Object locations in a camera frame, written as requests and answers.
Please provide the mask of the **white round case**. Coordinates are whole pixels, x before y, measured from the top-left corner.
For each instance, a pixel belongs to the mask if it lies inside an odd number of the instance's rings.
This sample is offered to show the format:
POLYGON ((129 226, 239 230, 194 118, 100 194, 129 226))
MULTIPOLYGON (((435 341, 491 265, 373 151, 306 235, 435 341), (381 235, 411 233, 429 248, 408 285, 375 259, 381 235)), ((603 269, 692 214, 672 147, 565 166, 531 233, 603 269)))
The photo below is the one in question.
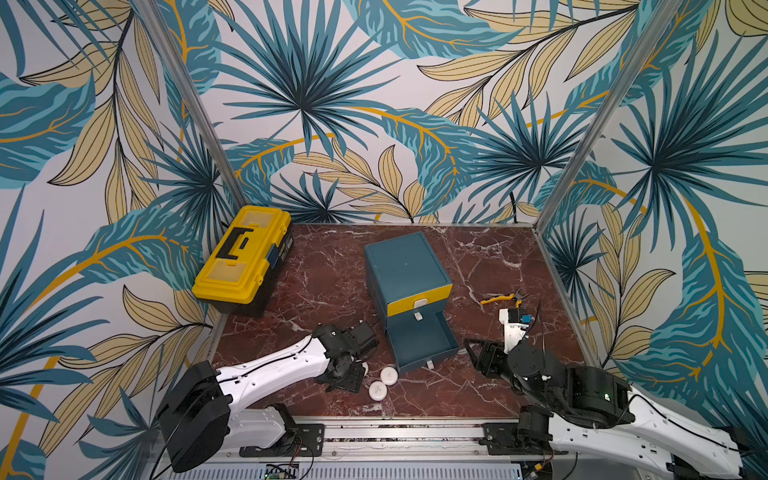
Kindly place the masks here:
POLYGON ((382 402, 388 394, 388 387, 382 381, 374 381, 368 388, 369 397, 374 402, 382 402))
POLYGON ((391 366, 384 367, 380 372, 380 380, 385 386, 393 386, 399 380, 398 371, 391 366))

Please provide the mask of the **teal bottom drawer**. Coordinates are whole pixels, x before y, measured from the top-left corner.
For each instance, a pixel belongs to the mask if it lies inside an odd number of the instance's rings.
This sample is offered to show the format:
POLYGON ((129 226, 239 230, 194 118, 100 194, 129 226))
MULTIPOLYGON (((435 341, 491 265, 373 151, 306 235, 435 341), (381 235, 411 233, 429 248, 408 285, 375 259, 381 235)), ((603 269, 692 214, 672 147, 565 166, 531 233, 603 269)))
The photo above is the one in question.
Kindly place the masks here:
POLYGON ((405 320, 387 329, 387 340, 400 375, 453 357, 458 341, 442 311, 405 320))

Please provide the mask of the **teal drawer cabinet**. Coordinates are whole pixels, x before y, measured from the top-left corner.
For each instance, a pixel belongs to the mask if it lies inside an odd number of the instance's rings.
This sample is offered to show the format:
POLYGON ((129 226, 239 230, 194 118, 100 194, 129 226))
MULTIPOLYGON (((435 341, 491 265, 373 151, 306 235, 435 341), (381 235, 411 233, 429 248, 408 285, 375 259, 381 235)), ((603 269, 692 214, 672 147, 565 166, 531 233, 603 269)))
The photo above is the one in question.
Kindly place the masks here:
POLYGON ((424 292, 453 280, 422 232, 376 242, 364 247, 366 283, 384 332, 405 320, 421 320, 424 314, 444 313, 448 299, 394 317, 388 317, 388 302, 424 292))

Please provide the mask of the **yellow top drawer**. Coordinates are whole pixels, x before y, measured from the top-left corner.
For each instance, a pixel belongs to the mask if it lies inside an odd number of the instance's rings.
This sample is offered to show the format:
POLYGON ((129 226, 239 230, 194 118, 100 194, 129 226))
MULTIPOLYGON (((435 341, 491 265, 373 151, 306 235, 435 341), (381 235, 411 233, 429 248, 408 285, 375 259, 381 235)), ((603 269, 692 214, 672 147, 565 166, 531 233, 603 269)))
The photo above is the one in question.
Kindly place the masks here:
POLYGON ((388 317, 394 317, 402 313, 424 307, 429 304, 438 303, 449 298, 453 289, 452 284, 443 285, 424 292, 408 295, 402 299, 387 303, 386 314, 388 317))

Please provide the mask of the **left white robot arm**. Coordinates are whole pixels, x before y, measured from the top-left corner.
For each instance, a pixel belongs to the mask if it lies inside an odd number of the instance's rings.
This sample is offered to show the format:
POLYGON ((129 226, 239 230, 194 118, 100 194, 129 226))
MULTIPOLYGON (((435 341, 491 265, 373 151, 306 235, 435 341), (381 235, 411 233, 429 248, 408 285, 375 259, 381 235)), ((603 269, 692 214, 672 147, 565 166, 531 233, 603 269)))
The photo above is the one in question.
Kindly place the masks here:
POLYGON ((321 325, 297 343, 243 364, 193 365, 165 393, 156 413, 170 470, 190 471, 222 449, 271 449, 294 439, 298 427, 284 405, 253 416, 246 409, 307 379, 329 391, 357 393, 364 364, 377 346, 376 333, 366 323, 347 329, 321 325))

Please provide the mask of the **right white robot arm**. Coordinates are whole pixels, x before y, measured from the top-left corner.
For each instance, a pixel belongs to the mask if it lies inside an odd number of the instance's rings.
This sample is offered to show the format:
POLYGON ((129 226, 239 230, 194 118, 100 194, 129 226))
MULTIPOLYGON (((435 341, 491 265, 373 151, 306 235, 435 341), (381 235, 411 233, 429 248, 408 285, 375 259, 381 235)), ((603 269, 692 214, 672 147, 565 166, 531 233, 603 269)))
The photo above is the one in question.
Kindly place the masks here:
POLYGON ((597 367, 564 364, 521 339, 511 350, 464 342, 475 370, 527 399, 510 426, 483 427, 491 455, 592 454, 668 479, 755 479, 758 452, 735 427, 711 427, 652 400, 597 367))

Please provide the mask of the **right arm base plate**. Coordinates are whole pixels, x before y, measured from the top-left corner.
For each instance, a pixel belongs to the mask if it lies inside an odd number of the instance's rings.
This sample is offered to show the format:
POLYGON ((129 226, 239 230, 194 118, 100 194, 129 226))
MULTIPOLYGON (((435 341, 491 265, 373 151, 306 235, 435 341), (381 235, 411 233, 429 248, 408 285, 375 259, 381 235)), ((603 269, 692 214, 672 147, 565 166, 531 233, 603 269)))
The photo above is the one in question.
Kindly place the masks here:
POLYGON ((484 423, 479 444, 491 456, 530 455, 549 458, 554 450, 546 428, 521 426, 519 423, 484 423))

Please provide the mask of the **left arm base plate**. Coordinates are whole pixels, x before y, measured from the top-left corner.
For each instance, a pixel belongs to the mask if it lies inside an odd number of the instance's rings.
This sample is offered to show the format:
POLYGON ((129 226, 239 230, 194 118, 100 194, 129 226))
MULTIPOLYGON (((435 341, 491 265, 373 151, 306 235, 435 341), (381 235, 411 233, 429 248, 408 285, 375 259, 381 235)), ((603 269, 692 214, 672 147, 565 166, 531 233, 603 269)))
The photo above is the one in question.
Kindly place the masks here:
POLYGON ((239 449, 243 458, 319 457, 323 453, 326 426, 322 423, 298 424, 271 447, 247 446, 239 449))

